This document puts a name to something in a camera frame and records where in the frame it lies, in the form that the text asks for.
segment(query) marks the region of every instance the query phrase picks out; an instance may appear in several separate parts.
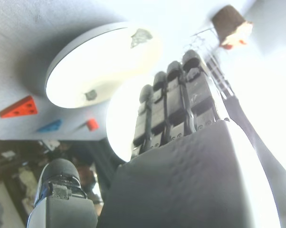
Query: orange triangular block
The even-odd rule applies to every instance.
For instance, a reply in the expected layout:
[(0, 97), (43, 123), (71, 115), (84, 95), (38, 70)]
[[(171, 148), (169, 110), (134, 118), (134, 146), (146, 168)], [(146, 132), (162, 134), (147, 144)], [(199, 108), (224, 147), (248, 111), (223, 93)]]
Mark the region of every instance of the orange triangular block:
[(31, 96), (27, 96), (24, 99), (16, 102), (5, 110), (1, 111), (1, 118), (11, 118), (22, 115), (35, 115), (37, 114), (37, 108), (34, 100)]

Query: metal wire rack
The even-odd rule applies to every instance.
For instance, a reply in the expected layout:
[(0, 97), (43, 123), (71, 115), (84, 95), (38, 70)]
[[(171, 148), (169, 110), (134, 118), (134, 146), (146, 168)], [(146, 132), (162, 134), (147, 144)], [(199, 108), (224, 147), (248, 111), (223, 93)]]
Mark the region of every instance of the metal wire rack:
[(216, 58), (216, 51), (219, 47), (219, 40), (214, 28), (203, 30), (192, 35), (189, 38), (188, 44), (183, 47), (183, 52), (187, 50), (196, 51), (205, 61), (211, 77), (219, 90), (222, 99), (227, 100), (234, 96), (234, 92), (225, 78), (223, 71), (220, 68), (218, 59)]

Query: red triangle block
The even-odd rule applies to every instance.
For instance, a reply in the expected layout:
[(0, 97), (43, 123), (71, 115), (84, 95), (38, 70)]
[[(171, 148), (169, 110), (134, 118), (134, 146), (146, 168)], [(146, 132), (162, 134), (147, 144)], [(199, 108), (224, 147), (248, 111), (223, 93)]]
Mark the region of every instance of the red triangle block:
[(1, 118), (11, 118), (23, 115), (35, 115), (37, 114), (37, 108), (34, 100), (31, 96), (27, 96), (24, 99), (16, 102), (10, 107), (0, 112)]
[(90, 131), (94, 131), (99, 128), (99, 125), (95, 121), (95, 119), (90, 119), (87, 121), (87, 127)]

